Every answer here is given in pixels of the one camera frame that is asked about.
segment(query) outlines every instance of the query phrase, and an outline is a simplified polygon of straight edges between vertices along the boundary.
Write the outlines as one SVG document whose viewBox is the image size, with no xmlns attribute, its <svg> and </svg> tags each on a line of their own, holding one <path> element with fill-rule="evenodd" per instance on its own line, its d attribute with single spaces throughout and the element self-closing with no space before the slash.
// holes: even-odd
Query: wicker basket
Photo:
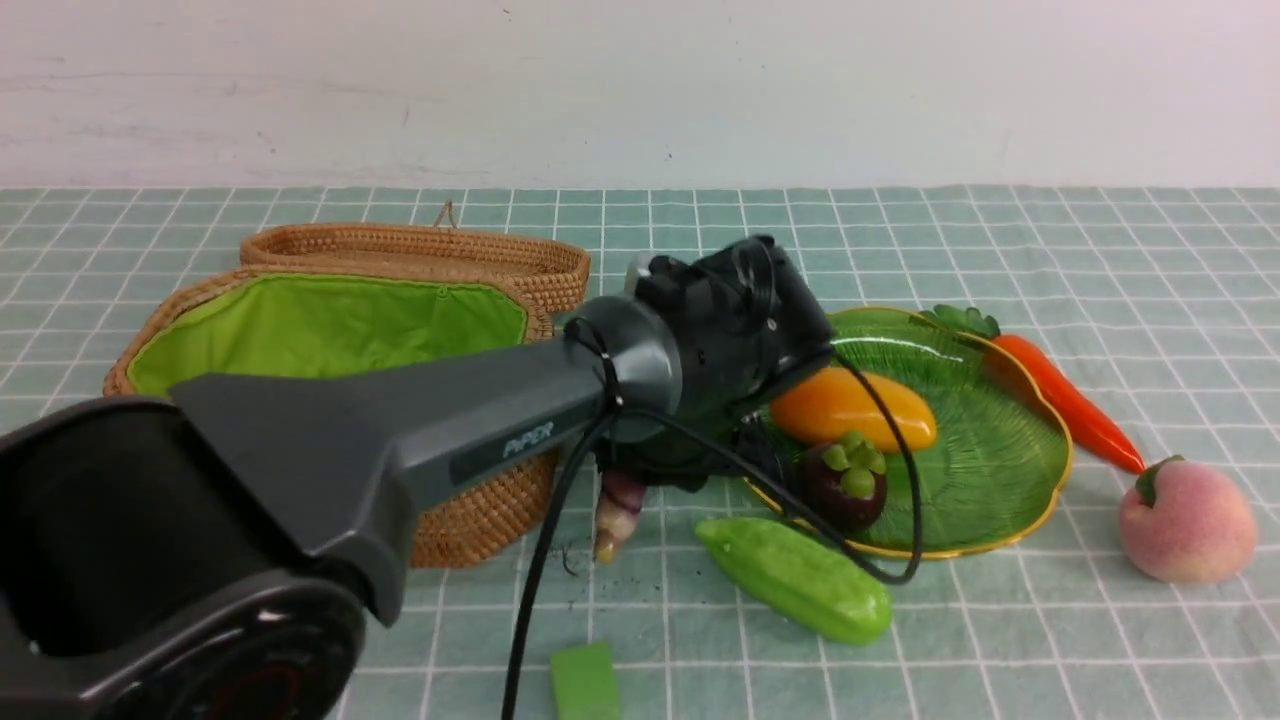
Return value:
<svg viewBox="0 0 1280 720">
<path fill-rule="evenodd" d="M 343 274 L 388 279 L 488 284 L 525 307 L 527 322 L 524 342 L 552 337 L 552 320 L 543 307 L 504 278 L 477 266 L 439 268 L 431 265 L 337 266 L 335 263 L 308 265 L 255 264 L 207 278 L 169 296 L 146 322 L 142 331 L 116 360 L 104 382 L 105 395 L 131 395 L 134 388 L 127 375 L 129 364 L 161 329 L 179 315 L 228 292 L 246 281 L 278 273 Z M 536 525 L 550 502 L 559 451 L 552 450 L 495 475 L 458 497 L 424 512 L 415 538 L 413 568 L 467 568 L 492 557 L 520 539 Z"/>
<path fill-rule="evenodd" d="M 448 217 L 449 227 L 440 227 Z M 536 237 L 458 229 L 453 201 L 431 227 L 379 223 L 279 225 L 241 243 L 244 264 L 367 265 L 406 263 L 438 268 L 481 266 L 522 290 L 548 313 L 577 307 L 586 299 L 591 256 L 586 251 Z"/>
</svg>

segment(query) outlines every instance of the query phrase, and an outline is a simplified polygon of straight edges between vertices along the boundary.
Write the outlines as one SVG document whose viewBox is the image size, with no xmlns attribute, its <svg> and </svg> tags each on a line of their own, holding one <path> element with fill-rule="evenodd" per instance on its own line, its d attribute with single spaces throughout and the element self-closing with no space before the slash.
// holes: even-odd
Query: toy fruit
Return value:
<svg viewBox="0 0 1280 720">
<path fill-rule="evenodd" d="M 897 423 L 911 452 L 931 447 L 938 437 L 933 410 L 906 386 L 863 373 Z M 881 452 L 900 452 L 888 420 L 870 393 L 845 368 L 823 368 L 769 404 L 769 420 L 783 434 L 805 446 L 838 441 L 860 432 Z"/>
<path fill-rule="evenodd" d="M 622 696 L 608 643 L 553 653 L 552 693 L 557 720 L 622 720 Z"/>
<path fill-rule="evenodd" d="M 1120 541 L 1129 560 L 1158 580 L 1220 583 L 1253 559 L 1258 528 L 1235 483 L 1174 455 L 1125 493 Z"/>
<path fill-rule="evenodd" d="M 645 486 L 621 470 L 600 475 L 600 497 L 595 502 L 595 560 L 608 565 L 623 543 L 636 532 Z"/>
<path fill-rule="evenodd" d="M 823 520 L 852 533 L 869 527 L 884 511 L 884 455 L 861 433 L 852 432 L 838 442 L 806 450 L 796 477 L 809 506 Z"/>
<path fill-rule="evenodd" d="M 893 621 L 879 580 L 790 525 L 739 515 L 701 520 L 694 532 L 745 593 L 829 641 L 870 644 Z"/>
<path fill-rule="evenodd" d="M 920 315 L 955 332 L 980 337 L 1007 352 L 1036 380 L 1044 401 L 1062 416 L 1076 445 L 1121 470 L 1134 474 L 1142 471 L 1142 455 L 1124 430 L 1089 401 L 1032 341 L 1002 333 L 1000 323 L 991 315 L 983 315 L 977 307 L 961 310 L 951 305 L 936 305 L 932 311 L 925 310 Z"/>
</svg>

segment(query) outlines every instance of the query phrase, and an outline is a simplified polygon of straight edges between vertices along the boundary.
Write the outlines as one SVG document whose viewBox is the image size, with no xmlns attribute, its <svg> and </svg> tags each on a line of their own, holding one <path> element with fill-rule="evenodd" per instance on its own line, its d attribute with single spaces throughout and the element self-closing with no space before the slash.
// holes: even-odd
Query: green cucumber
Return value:
<svg viewBox="0 0 1280 720">
<path fill-rule="evenodd" d="M 694 532 L 745 593 L 829 641 L 867 646 L 893 621 L 883 583 L 799 529 L 744 515 L 709 518 Z"/>
</svg>

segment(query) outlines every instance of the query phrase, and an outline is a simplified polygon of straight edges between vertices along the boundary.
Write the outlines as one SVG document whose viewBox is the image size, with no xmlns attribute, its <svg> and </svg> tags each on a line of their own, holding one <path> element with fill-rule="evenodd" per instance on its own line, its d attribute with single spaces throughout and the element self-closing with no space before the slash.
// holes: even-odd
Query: robotic arm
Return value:
<svg viewBox="0 0 1280 720">
<path fill-rule="evenodd" d="M 420 514 L 585 434 L 526 584 L 509 716 L 572 465 L 594 451 L 689 492 L 759 478 L 768 457 L 712 450 L 759 451 L 744 418 L 833 356 L 771 237 L 641 270 L 548 342 L 339 379 L 210 374 L 0 438 L 0 717 L 319 720 L 365 610 L 399 616 Z"/>
</svg>

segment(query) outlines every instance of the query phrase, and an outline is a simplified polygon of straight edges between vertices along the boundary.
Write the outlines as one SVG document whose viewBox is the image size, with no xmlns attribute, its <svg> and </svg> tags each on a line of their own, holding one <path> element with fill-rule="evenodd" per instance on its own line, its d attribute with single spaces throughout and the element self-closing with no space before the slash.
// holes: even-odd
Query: mangosteen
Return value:
<svg viewBox="0 0 1280 720">
<path fill-rule="evenodd" d="M 859 432 L 810 447 L 796 470 L 813 511 L 845 533 L 868 528 L 884 511 L 884 455 Z"/>
</svg>

